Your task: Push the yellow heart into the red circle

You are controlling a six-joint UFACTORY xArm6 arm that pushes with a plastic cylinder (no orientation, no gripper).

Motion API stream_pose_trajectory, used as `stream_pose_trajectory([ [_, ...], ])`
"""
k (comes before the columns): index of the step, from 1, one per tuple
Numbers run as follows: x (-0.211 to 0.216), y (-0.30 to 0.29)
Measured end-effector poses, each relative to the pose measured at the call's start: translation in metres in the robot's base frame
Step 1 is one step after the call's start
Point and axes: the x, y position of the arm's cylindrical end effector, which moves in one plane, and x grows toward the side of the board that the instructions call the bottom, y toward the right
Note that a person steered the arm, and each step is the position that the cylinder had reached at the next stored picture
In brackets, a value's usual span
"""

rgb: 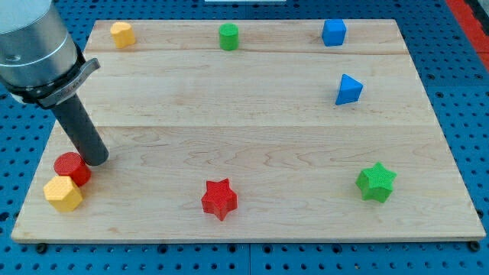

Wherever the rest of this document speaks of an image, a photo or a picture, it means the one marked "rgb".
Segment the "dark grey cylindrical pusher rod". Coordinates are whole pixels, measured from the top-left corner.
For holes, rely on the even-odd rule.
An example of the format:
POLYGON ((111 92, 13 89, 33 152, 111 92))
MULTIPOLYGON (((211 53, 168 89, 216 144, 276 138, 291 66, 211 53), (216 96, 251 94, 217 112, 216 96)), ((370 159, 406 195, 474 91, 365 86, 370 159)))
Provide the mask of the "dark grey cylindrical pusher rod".
POLYGON ((51 111, 86 164, 98 166, 107 161, 108 149, 78 95, 61 102, 51 111))

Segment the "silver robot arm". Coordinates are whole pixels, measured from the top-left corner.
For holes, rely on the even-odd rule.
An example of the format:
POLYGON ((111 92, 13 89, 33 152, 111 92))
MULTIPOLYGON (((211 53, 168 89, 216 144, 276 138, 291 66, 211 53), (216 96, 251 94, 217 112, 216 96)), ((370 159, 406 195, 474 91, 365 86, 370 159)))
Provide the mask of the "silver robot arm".
POLYGON ((1 83, 21 103, 53 112, 82 159, 98 166, 108 149, 77 89, 99 69, 85 59, 53 0, 1 3, 1 83))

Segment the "grey flange mount plate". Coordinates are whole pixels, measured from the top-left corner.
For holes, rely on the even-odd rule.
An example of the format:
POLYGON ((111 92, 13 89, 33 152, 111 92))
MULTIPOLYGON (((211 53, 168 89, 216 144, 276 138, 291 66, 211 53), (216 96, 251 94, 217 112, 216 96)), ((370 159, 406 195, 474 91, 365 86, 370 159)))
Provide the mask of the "grey flange mount plate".
POLYGON ((5 80, 5 88, 20 103, 36 104, 43 109, 53 108, 76 94, 77 89, 98 70, 101 65, 97 58, 86 60, 79 46, 76 46, 77 60, 62 76, 41 86, 14 86, 5 80))

